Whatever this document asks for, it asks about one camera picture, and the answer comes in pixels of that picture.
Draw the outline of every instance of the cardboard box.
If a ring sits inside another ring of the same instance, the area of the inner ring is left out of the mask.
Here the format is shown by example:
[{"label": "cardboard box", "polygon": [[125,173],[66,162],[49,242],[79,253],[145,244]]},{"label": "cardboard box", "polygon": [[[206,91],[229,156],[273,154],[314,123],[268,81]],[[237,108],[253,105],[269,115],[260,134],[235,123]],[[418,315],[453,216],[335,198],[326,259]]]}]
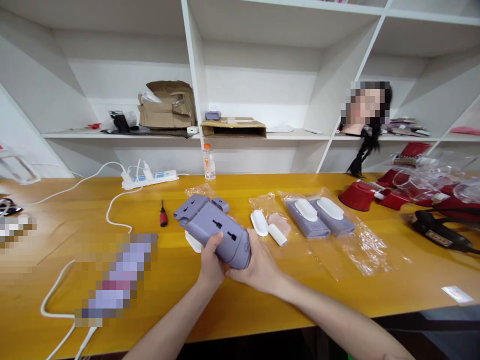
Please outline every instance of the cardboard box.
[{"label": "cardboard box", "polygon": [[221,117],[200,124],[204,138],[267,138],[267,127],[251,117]]},{"label": "cardboard box", "polygon": [[163,102],[143,102],[140,105],[140,125],[149,128],[188,128],[196,124],[194,92],[183,81],[154,81],[146,84]]}]

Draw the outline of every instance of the hand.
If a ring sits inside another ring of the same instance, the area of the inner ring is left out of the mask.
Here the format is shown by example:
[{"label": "hand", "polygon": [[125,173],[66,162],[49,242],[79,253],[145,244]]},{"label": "hand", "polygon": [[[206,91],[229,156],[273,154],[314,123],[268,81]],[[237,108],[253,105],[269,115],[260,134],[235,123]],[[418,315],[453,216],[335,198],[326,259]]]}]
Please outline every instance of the hand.
[{"label": "hand", "polygon": [[255,230],[248,228],[250,238],[251,258],[246,269],[230,269],[226,275],[240,283],[267,294],[275,295],[281,282],[287,276],[279,269],[267,246],[261,242]]},{"label": "hand", "polygon": [[205,247],[201,247],[201,270],[197,282],[215,290],[225,278],[225,264],[215,254],[223,239],[224,233],[220,231],[208,239]]}]

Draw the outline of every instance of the wooden table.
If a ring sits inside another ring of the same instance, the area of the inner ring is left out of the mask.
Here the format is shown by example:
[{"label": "wooden table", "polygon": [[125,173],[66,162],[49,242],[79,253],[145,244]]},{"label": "wooden table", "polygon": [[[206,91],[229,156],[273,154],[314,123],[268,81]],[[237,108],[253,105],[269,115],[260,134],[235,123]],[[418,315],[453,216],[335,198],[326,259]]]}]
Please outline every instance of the wooden table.
[{"label": "wooden table", "polygon": [[[338,194],[353,180],[346,174],[246,174],[219,175],[209,184],[230,204],[238,222],[247,227],[251,225],[249,198],[276,190],[306,194],[321,187]],[[4,180],[0,189],[12,194],[18,204],[27,204],[67,189],[77,181],[45,179],[20,186]],[[25,213],[37,219],[37,229],[0,253],[1,359],[44,359],[67,333],[72,321],[42,317],[40,304],[63,266],[75,256],[84,262],[75,264],[47,309],[72,314],[81,307],[82,299],[88,298],[89,291],[95,289],[95,279],[100,279],[101,270],[106,269],[101,260],[108,258],[85,254],[115,252],[115,243],[123,241],[115,234],[128,231],[105,221],[110,200],[122,192],[120,183],[120,178],[93,178],[42,204],[25,206]],[[131,309],[124,312],[123,318],[113,319],[100,328],[84,355],[130,349],[195,283],[200,257],[185,240],[173,211],[186,200],[186,188],[204,183],[203,176],[183,176],[179,181],[153,185],[115,201],[112,221],[132,225],[134,233],[158,233],[157,258],[145,272],[142,289]],[[165,228],[159,224],[161,199],[169,218]],[[475,300],[480,299],[479,258],[447,251],[411,230],[404,217],[416,209],[419,208],[407,204],[398,212],[373,204],[368,212],[354,211],[383,239],[388,246],[384,250],[397,270],[363,276],[345,253],[339,250],[332,257],[328,253],[331,247],[324,254],[317,254],[329,270],[322,265],[312,270],[312,256],[308,254],[278,261],[303,283],[369,317],[457,305],[442,291],[445,286],[458,286]],[[480,247],[480,238],[470,237]],[[339,280],[331,275],[335,265],[340,269]],[[197,342],[311,325],[289,304],[226,279],[188,340]],[[86,328],[76,329],[56,357],[73,357],[86,333]]]}]

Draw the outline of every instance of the mannequin head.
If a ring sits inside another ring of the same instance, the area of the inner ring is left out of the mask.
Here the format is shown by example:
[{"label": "mannequin head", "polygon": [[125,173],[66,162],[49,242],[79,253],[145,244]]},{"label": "mannequin head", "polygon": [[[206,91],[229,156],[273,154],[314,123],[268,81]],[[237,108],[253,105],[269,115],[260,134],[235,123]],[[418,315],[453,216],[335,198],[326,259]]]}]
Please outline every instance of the mannequin head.
[{"label": "mannequin head", "polygon": [[[340,132],[364,138],[361,148],[347,172],[361,178],[362,163],[373,150],[380,151],[381,126],[388,122],[392,88],[387,81],[361,82],[360,88],[352,90],[350,102],[345,105],[340,121]],[[365,130],[371,127],[371,134]]]}]

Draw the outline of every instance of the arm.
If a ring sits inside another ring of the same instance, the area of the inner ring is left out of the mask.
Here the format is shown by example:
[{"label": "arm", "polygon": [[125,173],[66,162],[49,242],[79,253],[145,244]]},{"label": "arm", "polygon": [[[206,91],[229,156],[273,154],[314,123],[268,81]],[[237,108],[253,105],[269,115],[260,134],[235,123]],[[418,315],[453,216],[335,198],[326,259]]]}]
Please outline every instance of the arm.
[{"label": "arm", "polygon": [[201,270],[195,285],[127,353],[123,360],[175,360],[210,299],[224,280],[225,266],[215,255],[224,236],[212,236],[201,252]]},{"label": "arm", "polygon": [[250,264],[244,270],[230,269],[227,276],[296,306],[354,359],[413,359],[370,318],[283,273],[257,233],[248,229],[248,235]]}]

